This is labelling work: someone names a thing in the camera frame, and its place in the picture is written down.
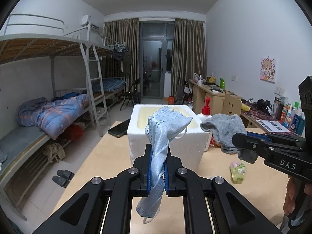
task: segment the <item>power outlet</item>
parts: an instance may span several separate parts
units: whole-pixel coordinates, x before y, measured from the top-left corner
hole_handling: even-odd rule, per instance
[[[281,95],[282,97],[285,96],[285,89],[280,88],[280,95]]]

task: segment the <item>light switch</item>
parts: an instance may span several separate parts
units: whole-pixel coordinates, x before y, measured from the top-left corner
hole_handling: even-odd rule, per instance
[[[274,93],[279,95],[280,94],[280,87],[275,87]]]

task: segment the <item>face mask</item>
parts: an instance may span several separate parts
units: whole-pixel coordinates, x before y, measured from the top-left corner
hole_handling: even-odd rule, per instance
[[[165,187],[163,163],[167,158],[169,142],[183,130],[186,133],[187,126],[192,119],[178,111],[172,112],[168,106],[161,108],[148,118],[145,133],[152,145],[151,191],[149,196],[141,198],[137,205],[136,211],[140,216],[153,218],[159,211]]]

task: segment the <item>curtain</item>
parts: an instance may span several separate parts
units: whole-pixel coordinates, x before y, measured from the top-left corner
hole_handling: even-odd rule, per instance
[[[205,74],[206,48],[202,21],[176,18],[171,67],[171,94],[177,85],[193,78],[193,74]]]
[[[126,90],[130,91],[132,83],[139,78],[138,47],[139,47],[139,20],[138,18],[123,19],[105,23],[104,36],[119,43],[126,42],[131,53],[132,65],[130,75],[126,74]],[[103,77],[122,77],[121,65],[111,56],[105,58]]]

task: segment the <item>desk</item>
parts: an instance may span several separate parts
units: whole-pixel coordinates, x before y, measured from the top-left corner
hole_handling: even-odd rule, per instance
[[[208,85],[198,85],[194,81],[189,81],[190,88],[193,89],[193,112],[199,114],[202,112],[202,108],[205,105],[205,99],[210,98],[210,114],[215,115],[222,113],[223,99],[225,97],[224,92],[215,93]]]
[[[262,129],[263,133],[270,133],[270,131],[266,130],[263,126],[261,126],[256,120],[270,120],[270,121],[276,121],[272,116],[269,116],[265,114],[264,112],[258,110],[251,104],[248,104],[250,107],[250,111],[241,111],[241,120],[244,123],[244,126],[246,128],[260,128]],[[294,131],[289,130],[290,132],[283,132],[283,133],[277,133],[282,135],[297,135]]]
[[[73,177],[54,211],[93,177],[112,178],[131,167],[129,150],[127,136],[115,138],[106,133]],[[238,161],[237,155],[224,154],[219,148],[209,148],[203,154],[197,173],[207,178],[220,175],[232,183],[229,168],[232,161]],[[234,187],[277,225],[283,217],[287,175],[265,166],[263,159],[258,159],[253,165],[246,163],[246,166],[245,181],[241,185],[234,184]],[[168,198],[164,195],[158,216],[149,224],[143,224],[143,218],[135,211],[138,201],[139,198],[133,198],[130,233],[185,233],[182,197]]]

